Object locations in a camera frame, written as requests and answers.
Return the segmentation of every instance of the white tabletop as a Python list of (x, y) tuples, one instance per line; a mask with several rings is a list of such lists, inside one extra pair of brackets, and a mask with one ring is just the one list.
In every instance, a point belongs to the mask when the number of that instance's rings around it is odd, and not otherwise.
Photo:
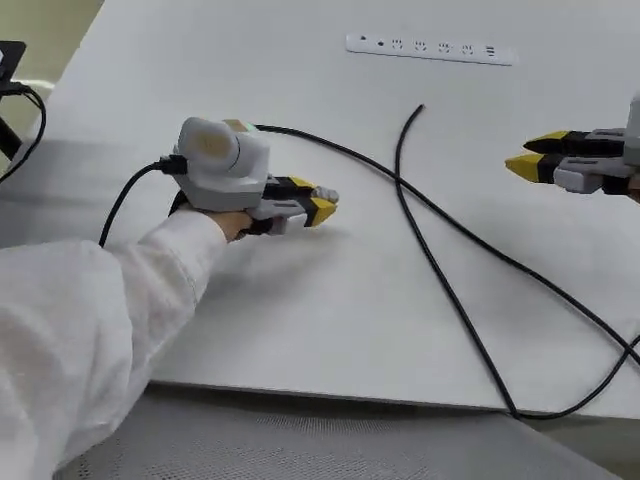
[[(2, 245), (97, 239), (117, 192), (199, 115), (301, 128), (385, 165), (419, 104), (405, 175), (488, 242), (566, 288), (625, 338), (640, 333), (640, 210), (530, 185), (504, 168), (528, 138), (624, 126), (640, 87), (632, 1), (109, 0), (49, 101), (47, 140), (0, 190)], [(356, 55), (350, 32), (478, 40), (514, 67)], [(155, 379), (502, 407), (405, 225), (392, 185), (302, 140), (267, 135), (274, 174), (336, 188), (321, 228), (229, 248)], [(144, 179), (112, 241), (158, 223), (176, 187)], [(411, 202), (517, 405), (555, 411), (620, 351), (560, 300)], [(625, 366), (584, 413), (640, 418)]]

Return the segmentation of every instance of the floor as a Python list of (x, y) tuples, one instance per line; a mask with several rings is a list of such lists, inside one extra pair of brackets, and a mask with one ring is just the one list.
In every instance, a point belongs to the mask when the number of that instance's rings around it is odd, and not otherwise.
[[(2, 39), (23, 40), (28, 45), (16, 78), (46, 98), (101, 4), (102, 0), (0, 0)], [(29, 102), (20, 98), (5, 99), (0, 104), (0, 115), (21, 136), (28, 133), (37, 114)], [(0, 171), (3, 166), (6, 159), (0, 153)], [(568, 420), (534, 428), (627, 480), (640, 480), (640, 460), (628, 462), (629, 458), (637, 458), (633, 452), (640, 445), (636, 433), (640, 431), (640, 422)], [(599, 457), (603, 442), (613, 448), (606, 458)]]

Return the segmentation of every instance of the white sleeve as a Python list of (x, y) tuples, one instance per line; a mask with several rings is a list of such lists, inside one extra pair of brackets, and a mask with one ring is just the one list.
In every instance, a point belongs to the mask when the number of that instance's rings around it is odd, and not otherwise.
[(0, 250), (3, 478), (50, 478), (115, 430), (224, 245), (215, 222), (181, 211), (112, 252), (88, 241)]

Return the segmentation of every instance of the socket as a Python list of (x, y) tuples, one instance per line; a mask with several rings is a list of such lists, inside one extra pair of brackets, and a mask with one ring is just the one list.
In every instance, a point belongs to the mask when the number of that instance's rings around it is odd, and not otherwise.
[(347, 35), (347, 51), (394, 57), (413, 57), (449, 62), (485, 63), (489, 65), (515, 65), (515, 50), (496, 47), (487, 43), (432, 41), (417, 36), (372, 35), (351, 33)]

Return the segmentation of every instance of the cable connector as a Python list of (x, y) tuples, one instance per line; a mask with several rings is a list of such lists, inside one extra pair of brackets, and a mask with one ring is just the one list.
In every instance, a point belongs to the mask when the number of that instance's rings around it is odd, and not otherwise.
[(162, 157), (158, 162), (160, 171), (166, 175), (186, 175), (187, 159), (182, 155)]
[(0, 97), (13, 97), (29, 92), (31, 92), (31, 87), (20, 82), (9, 82), (6, 85), (0, 85)]

